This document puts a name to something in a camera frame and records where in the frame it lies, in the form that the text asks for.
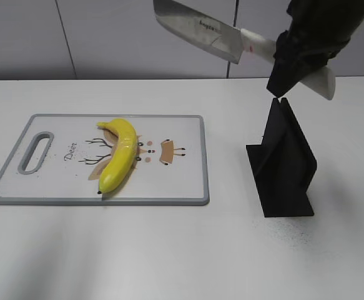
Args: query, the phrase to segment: banana tip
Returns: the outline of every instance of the banana tip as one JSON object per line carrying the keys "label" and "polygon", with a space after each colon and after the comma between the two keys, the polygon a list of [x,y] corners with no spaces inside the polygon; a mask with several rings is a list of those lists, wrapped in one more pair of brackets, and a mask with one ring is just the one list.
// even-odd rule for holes
{"label": "banana tip", "polygon": [[107,122],[98,122],[97,127],[105,127]]}

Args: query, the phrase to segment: cutting board handle hole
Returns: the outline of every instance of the cutting board handle hole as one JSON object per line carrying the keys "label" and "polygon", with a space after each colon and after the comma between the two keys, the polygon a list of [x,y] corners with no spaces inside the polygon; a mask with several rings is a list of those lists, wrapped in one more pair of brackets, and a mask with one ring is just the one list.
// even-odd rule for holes
{"label": "cutting board handle hole", "polygon": [[18,172],[23,175],[29,175],[39,170],[53,139],[54,135],[49,131],[36,134],[18,165]]}

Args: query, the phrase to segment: gray cutting board rim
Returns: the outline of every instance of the gray cutting board rim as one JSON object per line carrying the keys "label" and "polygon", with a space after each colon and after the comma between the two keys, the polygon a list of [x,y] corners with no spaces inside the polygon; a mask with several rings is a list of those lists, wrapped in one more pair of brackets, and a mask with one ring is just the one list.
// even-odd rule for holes
{"label": "gray cutting board rim", "polygon": [[202,166],[202,197],[109,197],[101,198],[99,196],[94,197],[8,197],[0,196],[0,204],[18,204],[18,205],[176,205],[176,206],[203,206],[209,202],[209,186],[208,186],[208,175],[207,175],[207,158],[205,150],[205,131],[204,131],[204,120],[202,116],[198,115],[145,115],[145,114],[35,114],[31,116],[26,124],[22,134],[14,145],[10,155],[6,159],[4,166],[0,170],[0,180],[3,174],[6,172],[9,164],[11,163],[14,155],[17,153],[20,144],[23,142],[24,137],[28,133],[28,129],[33,125],[35,119],[41,117],[50,118],[148,118],[154,122],[154,119],[165,120],[174,119],[183,122],[184,119],[189,120],[189,124],[193,123],[192,119],[197,120],[197,127],[199,130],[199,145],[200,145],[200,157]]}

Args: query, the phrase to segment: yellow banana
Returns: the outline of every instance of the yellow banana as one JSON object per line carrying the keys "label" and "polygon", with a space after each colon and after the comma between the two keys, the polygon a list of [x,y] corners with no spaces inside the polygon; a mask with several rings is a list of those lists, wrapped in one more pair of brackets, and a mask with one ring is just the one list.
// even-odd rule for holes
{"label": "yellow banana", "polygon": [[98,122],[97,126],[108,129],[118,137],[118,145],[111,161],[100,175],[99,194],[113,191],[129,172],[137,152],[137,135],[131,123],[125,119]]}

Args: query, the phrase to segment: deer text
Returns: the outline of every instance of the deer text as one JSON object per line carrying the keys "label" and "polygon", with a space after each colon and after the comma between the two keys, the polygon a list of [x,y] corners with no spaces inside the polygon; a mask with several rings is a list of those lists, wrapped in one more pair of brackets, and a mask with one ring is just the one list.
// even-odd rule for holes
{"label": "deer text", "polygon": [[64,156],[65,161],[72,159],[75,153],[76,143],[73,142],[72,145],[68,146],[68,148],[69,148],[68,153]]}

